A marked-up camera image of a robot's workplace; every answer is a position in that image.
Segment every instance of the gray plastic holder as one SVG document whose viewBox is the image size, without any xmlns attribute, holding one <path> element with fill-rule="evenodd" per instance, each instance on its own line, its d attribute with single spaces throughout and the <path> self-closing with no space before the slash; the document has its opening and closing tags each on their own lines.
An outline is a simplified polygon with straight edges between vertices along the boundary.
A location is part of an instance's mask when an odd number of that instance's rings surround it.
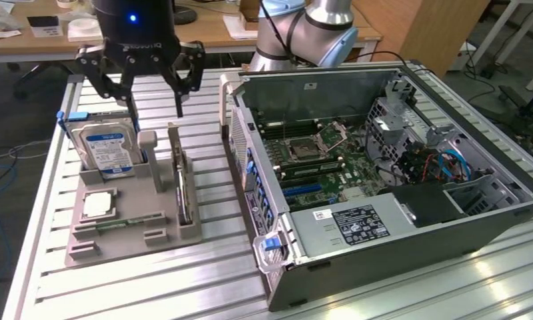
<svg viewBox="0 0 533 320">
<path fill-rule="evenodd" d="M 68 267 L 114 261 L 201 242 L 192 160 L 182 152 L 182 199 L 189 199 L 192 221 L 181 225 L 174 180 L 177 166 L 172 159 L 156 160 L 157 140 L 149 131 L 138 135 L 138 144 L 146 148 L 144 152 L 152 161 L 133 166 L 133 177 L 104 180 L 97 170 L 80 172 L 65 255 Z M 113 196 L 110 214 L 84 219 L 85 196 L 98 192 L 109 192 Z"/>
</svg>

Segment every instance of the wooden desk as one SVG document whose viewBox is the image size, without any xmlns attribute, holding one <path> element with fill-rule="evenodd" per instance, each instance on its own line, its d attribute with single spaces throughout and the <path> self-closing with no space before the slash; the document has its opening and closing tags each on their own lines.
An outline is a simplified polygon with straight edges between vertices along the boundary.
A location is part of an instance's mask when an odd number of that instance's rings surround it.
<svg viewBox="0 0 533 320">
<path fill-rule="evenodd" d="M 384 40 L 378 51 L 418 60 L 442 76 L 489 0 L 353 0 Z M 373 61 L 396 57 L 374 55 Z"/>
<path fill-rule="evenodd" d="M 202 5 L 210 9 L 237 13 L 238 8 L 226 3 L 213 3 Z M 197 20 L 188 24 L 176 26 L 177 37 L 181 41 L 189 42 L 200 40 L 204 43 L 208 53 L 252 52 L 254 51 L 256 40 L 234 40 L 230 38 L 222 23 L 224 13 L 210 11 L 201 7 L 192 7 L 197 14 Z M 62 23 L 64 36 L 49 38 L 34 38 L 29 29 L 28 16 L 57 15 L 69 10 L 58 8 L 53 0 L 36 0 L 30 3 L 16 3 L 12 15 L 24 25 L 22 34 L 0 39 L 0 62 L 21 61 L 58 61 L 72 60 L 80 42 L 66 40 L 68 23 Z M 381 34 L 368 24 L 364 16 L 353 10 L 356 20 L 354 26 L 358 28 L 357 48 L 361 53 L 372 52 Z"/>
</svg>

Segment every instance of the metal frame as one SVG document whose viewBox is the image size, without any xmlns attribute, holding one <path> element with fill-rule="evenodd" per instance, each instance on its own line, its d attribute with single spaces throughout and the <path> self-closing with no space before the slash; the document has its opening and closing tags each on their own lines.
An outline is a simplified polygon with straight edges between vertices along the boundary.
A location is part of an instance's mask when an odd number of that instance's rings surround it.
<svg viewBox="0 0 533 320">
<path fill-rule="evenodd" d="M 205 242 L 93 267 L 62 265 L 68 210 L 74 201 L 78 157 L 56 129 L 46 167 L 20 254 L 4 319 L 365 319 L 464 316 L 533 317 L 533 220 L 506 231 L 485 248 L 462 258 L 416 271 L 280 313 L 266 312 L 265 292 L 245 236 L 218 128 L 220 74 L 208 71 L 204 86 L 185 104 L 180 120 L 182 145 L 194 159 Z M 533 177 L 533 158 L 494 128 L 430 73 L 418 73 Z M 174 118 L 173 97 L 164 80 L 140 78 L 134 84 L 140 126 L 165 138 Z M 102 109 L 104 101 L 85 83 L 70 83 L 62 108 Z M 418 103 L 441 123 L 444 114 Z M 158 143 L 157 158 L 169 156 Z"/>
</svg>

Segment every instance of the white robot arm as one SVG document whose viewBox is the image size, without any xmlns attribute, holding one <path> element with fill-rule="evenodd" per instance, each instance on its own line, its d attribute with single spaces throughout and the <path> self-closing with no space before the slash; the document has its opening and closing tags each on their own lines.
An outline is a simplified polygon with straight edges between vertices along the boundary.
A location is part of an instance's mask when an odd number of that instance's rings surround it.
<svg viewBox="0 0 533 320">
<path fill-rule="evenodd" d="M 297 60 L 336 67 L 357 39 L 350 0 L 260 0 L 257 51 L 250 71 L 293 69 Z"/>
</svg>

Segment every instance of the power supply label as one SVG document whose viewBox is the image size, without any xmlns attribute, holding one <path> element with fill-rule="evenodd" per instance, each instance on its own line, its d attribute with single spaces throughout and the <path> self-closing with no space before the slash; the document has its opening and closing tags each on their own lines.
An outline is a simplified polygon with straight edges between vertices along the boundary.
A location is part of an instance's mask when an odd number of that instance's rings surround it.
<svg viewBox="0 0 533 320">
<path fill-rule="evenodd" d="M 333 217 L 349 245 L 357 245 L 390 235 L 372 205 L 333 212 Z"/>
</svg>

